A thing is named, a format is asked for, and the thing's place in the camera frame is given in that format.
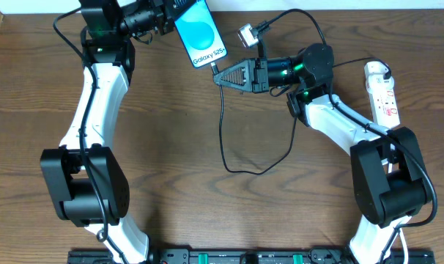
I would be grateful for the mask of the blue Galaxy smartphone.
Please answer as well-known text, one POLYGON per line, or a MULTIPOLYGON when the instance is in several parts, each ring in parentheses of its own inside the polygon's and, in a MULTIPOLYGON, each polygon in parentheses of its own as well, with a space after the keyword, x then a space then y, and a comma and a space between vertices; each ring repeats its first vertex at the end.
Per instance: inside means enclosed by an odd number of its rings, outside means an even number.
POLYGON ((200 68, 227 55, 205 0, 197 0, 175 21, 175 26, 194 68, 200 68))

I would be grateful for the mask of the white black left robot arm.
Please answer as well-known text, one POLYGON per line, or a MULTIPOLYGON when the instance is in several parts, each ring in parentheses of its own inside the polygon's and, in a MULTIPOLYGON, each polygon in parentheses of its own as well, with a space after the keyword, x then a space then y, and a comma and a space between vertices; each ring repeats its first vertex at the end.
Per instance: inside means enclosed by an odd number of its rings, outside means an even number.
POLYGON ((40 168, 57 216, 92 232, 114 263, 159 263, 160 254, 137 227, 128 208, 130 187, 112 152, 121 102, 135 67, 134 42, 171 32, 194 1, 83 0, 85 20, 75 52, 84 86, 73 121, 40 168))

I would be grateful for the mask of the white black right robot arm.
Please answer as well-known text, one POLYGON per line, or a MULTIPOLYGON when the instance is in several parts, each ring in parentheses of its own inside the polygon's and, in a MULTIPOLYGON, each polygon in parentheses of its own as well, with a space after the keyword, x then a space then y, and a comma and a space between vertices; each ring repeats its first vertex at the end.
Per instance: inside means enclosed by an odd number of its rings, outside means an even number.
POLYGON ((244 59, 214 72, 220 88, 285 95, 295 122, 319 131, 350 158, 355 201, 361 211, 349 242, 355 263, 385 263, 402 231, 414 227, 437 194, 424 166, 416 135, 401 126, 391 69, 378 59, 365 66, 372 118, 357 113, 333 91, 333 49, 314 43, 296 55, 244 59))

